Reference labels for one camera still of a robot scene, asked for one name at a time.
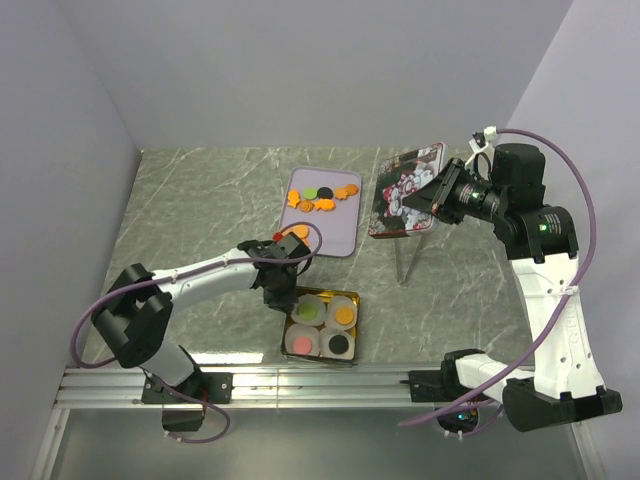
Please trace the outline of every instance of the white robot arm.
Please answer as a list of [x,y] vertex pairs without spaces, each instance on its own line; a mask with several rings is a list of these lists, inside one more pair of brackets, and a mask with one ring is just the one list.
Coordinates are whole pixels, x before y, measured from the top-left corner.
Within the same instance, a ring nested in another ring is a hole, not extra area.
[[[118,296],[95,311],[91,320],[122,367],[141,367],[177,391],[200,398],[198,365],[182,347],[164,338],[171,316],[217,295],[258,287],[269,308],[290,312],[297,301],[296,259],[309,254],[302,240],[290,233],[278,234],[274,241],[246,241],[219,257],[185,267],[149,272],[140,264],[131,265],[110,291],[154,277],[174,280]],[[274,259],[288,263],[273,263]]]
[[[459,224],[471,215],[494,225],[534,339],[547,327],[560,299],[569,296],[535,351],[535,371],[515,369],[484,395],[502,403],[520,431],[618,412],[620,394],[605,387],[589,346],[578,287],[570,286],[579,264],[571,215],[543,203],[545,158],[538,148],[517,143],[494,148],[490,140],[496,137],[494,127],[475,134],[469,160],[452,159],[434,181],[403,199],[403,205],[430,212],[444,223]],[[480,155],[487,160],[489,180],[477,171]],[[467,170],[472,164],[475,172]],[[448,371],[442,378],[458,397],[506,367],[480,350],[462,350],[445,356],[442,370]]]

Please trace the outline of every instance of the gray marble surface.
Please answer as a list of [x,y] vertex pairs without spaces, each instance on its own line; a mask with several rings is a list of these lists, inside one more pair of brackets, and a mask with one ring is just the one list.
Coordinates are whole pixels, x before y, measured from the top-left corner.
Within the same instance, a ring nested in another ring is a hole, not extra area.
[[[316,258],[299,284],[360,294],[357,360],[440,361],[448,351],[469,347],[514,359],[531,335],[503,248],[489,225],[473,218],[458,227],[439,225],[402,286],[396,282],[394,242],[367,235],[376,165],[403,150],[146,150],[105,285],[131,263],[149,270],[182,266],[216,257],[242,240],[268,239],[294,167],[351,170],[363,181],[356,251],[347,258]],[[402,239],[405,265],[416,242]],[[283,314],[262,305],[261,292],[234,292],[175,316],[167,335],[200,362],[289,362],[279,353],[283,320]],[[85,360],[107,354],[92,332]]]

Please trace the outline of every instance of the cable connector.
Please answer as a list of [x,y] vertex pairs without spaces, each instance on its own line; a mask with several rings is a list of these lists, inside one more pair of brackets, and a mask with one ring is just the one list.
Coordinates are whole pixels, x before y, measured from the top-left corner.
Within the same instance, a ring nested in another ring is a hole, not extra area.
[[485,128],[482,133],[489,143],[493,143],[494,140],[498,139],[498,129],[495,126]]
[[573,296],[580,293],[580,288],[577,285],[569,285],[562,289],[561,295]]

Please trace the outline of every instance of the purple cable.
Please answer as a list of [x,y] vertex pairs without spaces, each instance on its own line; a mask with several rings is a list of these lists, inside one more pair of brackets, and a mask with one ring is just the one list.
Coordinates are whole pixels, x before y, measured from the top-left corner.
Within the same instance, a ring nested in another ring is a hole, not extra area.
[[[278,258],[260,258],[260,257],[247,257],[247,258],[232,258],[231,260],[228,260],[226,262],[226,265],[234,265],[237,263],[274,263],[274,264],[280,264],[280,265],[286,265],[286,264],[292,264],[292,263],[300,263],[303,262],[305,260],[311,260],[311,258],[313,258],[319,251],[320,251],[320,247],[322,247],[322,233],[320,232],[320,230],[318,229],[318,227],[316,227],[314,224],[309,223],[309,222],[296,222],[296,223],[292,223],[290,225],[287,225],[286,227],[281,228],[279,231],[285,231],[288,228],[293,227],[294,225],[306,225],[308,227],[311,227],[316,234],[318,235],[318,245],[316,246],[316,248],[308,253],[307,255],[303,255],[302,257],[299,258],[290,258],[290,259],[278,259]],[[191,278],[195,275],[200,275],[201,273],[205,273],[205,272],[209,272],[211,270],[215,270],[216,268],[220,268],[222,266],[225,265],[225,262],[223,261],[219,261],[219,262],[213,262],[210,263],[208,265],[203,265],[201,267],[195,268],[193,270],[187,271],[187,272],[183,272],[180,275],[177,276],[176,280],[182,280],[185,278]],[[103,297],[99,298],[98,300],[96,300],[93,304],[91,304],[91,306],[89,306],[89,308],[87,308],[84,313],[80,316],[80,319],[78,320],[78,322],[76,323],[73,332],[71,334],[71,342],[70,342],[70,347],[69,347],[69,353],[71,354],[71,358],[73,359],[73,361],[75,362],[75,364],[80,367],[80,368],[100,368],[100,367],[104,367],[105,365],[110,364],[111,362],[113,362],[115,360],[115,357],[111,357],[111,358],[107,358],[106,360],[102,360],[101,362],[97,362],[97,363],[87,363],[84,362],[81,358],[80,355],[78,354],[77,348],[76,348],[76,344],[78,343],[78,336],[80,335],[80,331],[82,330],[82,327],[85,325],[85,323],[87,322],[87,320],[91,317],[91,314],[97,310],[98,308],[102,307],[105,303],[109,302],[110,300],[112,300],[115,297],[118,297],[120,295],[123,295],[125,293],[129,293],[132,292],[134,290],[139,290],[141,288],[146,288],[146,287],[150,287],[153,285],[162,285],[164,283],[169,283],[174,281],[173,277],[168,276],[168,277],[162,277],[162,278],[154,278],[153,280],[147,280],[144,282],[140,282],[140,283],[134,283],[132,285],[127,285],[126,287],[122,287],[122,288],[118,288],[117,290],[114,290],[113,292],[109,292],[106,295],[104,295]],[[174,388],[172,388],[171,386],[167,385],[162,379],[157,378],[160,383],[162,384],[162,386],[164,388],[167,389],[167,391],[175,396],[178,397],[182,400],[185,400],[187,402],[191,402],[191,403],[197,403],[202,405],[203,407],[206,408],[210,408],[212,410],[215,410],[216,412],[220,413],[226,421],[226,425],[224,427],[224,429],[222,430],[222,432],[220,432],[219,434],[210,437],[210,438],[203,438],[203,439],[199,439],[199,440],[191,440],[191,439],[183,439],[181,437],[179,437],[176,434],[170,433],[169,436],[176,438],[184,443],[209,443],[209,442],[213,442],[215,440],[218,440],[219,438],[221,438],[226,432],[227,430],[229,430],[229,427],[231,425],[231,419],[229,418],[229,415],[227,414],[227,412],[225,412],[222,408],[217,407],[216,405],[209,403],[209,402],[204,402],[202,400],[198,400],[196,398],[193,397],[189,397],[187,395],[184,395],[180,392],[178,392],[177,390],[175,390]]]
[[452,408],[449,412],[447,413],[459,413],[459,412],[466,412],[467,410],[473,410],[474,408],[482,408],[482,407],[486,407],[487,405],[490,405],[493,403],[493,400],[488,399],[488,400],[482,400],[481,402],[476,402],[476,403],[465,403],[464,405],[460,405],[459,407],[456,408]]
[[[580,267],[578,268],[576,276],[573,277],[573,279],[569,283],[569,286],[572,286],[572,287],[578,285],[578,283],[580,283],[580,280],[582,280],[582,277],[584,276],[584,274],[589,269],[589,265],[591,265],[591,261],[593,260],[593,255],[596,250],[596,243],[598,240],[598,232],[596,229],[596,212],[593,206],[593,200],[591,199],[591,194],[589,193],[589,189],[587,188],[587,184],[585,183],[584,178],[582,178],[582,175],[578,171],[578,168],[575,166],[573,161],[571,161],[568,155],[564,153],[560,147],[558,147],[556,144],[554,144],[550,140],[547,140],[546,138],[541,137],[538,134],[529,132],[527,130],[519,130],[515,128],[498,129],[497,133],[498,135],[502,135],[502,134],[522,135],[525,137],[533,138],[534,140],[537,140],[538,142],[546,145],[555,153],[557,153],[560,156],[560,158],[564,160],[564,162],[567,164],[571,172],[573,172],[573,175],[576,177],[576,180],[578,181],[578,185],[580,185],[580,190],[582,190],[582,195],[584,196],[585,202],[587,204],[587,212],[589,214],[589,248],[587,249],[587,254],[584,258],[582,265],[580,265]],[[441,408],[436,412],[417,415],[407,420],[403,420],[398,424],[398,426],[412,427],[415,425],[421,425],[423,423],[430,422],[436,419],[437,417],[439,417],[440,415],[445,415],[447,413],[450,413],[452,409],[454,409],[455,407],[458,407],[463,403],[472,400],[474,397],[477,397],[478,395],[482,394],[487,388],[492,387],[493,385],[498,383],[500,380],[505,378],[507,375],[513,372],[516,368],[522,365],[527,360],[529,355],[535,352],[536,349],[540,345],[542,345],[542,342],[544,342],[544,340],[547,338],[547,336],[549,335],[549,333],[551,332],[555,324],[558,322],[558,319],[560,318],[560,314],[562,313],[562,310],[564,309],[568,301],[569,301],[569,296],[563,295],[560,301],[558,302],[558,305],[556,305],[555,310],[551,314],[551,317],[549,318],[549,322],[544,327],[542,332],[540,332],[540,335],[538,335],[538,337],[533,341],[533,343],[529,346],[529,348],[527,348],[524,351],[524,353],[520,357],[518,357],[517,360],[507,365],[500,373],[496,374],[495,376],[491,377],[489,380],[487,380],[483,384],[479,385],[473,390],[457,398],[456,400],[451,402],[447,407]]]

